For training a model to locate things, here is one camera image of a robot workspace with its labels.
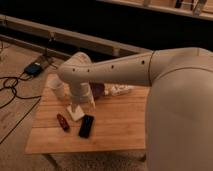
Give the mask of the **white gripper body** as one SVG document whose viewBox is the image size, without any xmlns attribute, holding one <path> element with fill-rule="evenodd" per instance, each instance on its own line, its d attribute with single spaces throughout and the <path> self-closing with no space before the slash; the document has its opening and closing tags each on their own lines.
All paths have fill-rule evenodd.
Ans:
<svg viewBox="0 0 213 171">
<path fill-rule="evenodd" d="M 88 83 L 70 84 L 69 89 L 72 109 L 76 109 L 82 103 L 88 103 L 95 107 L 93 93 Z"/>
</svg>

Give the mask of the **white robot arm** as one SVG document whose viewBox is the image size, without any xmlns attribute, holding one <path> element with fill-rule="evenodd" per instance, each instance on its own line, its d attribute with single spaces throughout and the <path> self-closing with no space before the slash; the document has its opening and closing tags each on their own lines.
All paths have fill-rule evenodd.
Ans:
<svg viewBox="0 0 213 171">
<path fill-rule="evenodd" d="M 148 86 L 148 171 L 213 171 L 213 55 L 177 48 L 93 63 L 78 52 L 58 76 L 77 103 L 91 83 Z"/>
</svg>

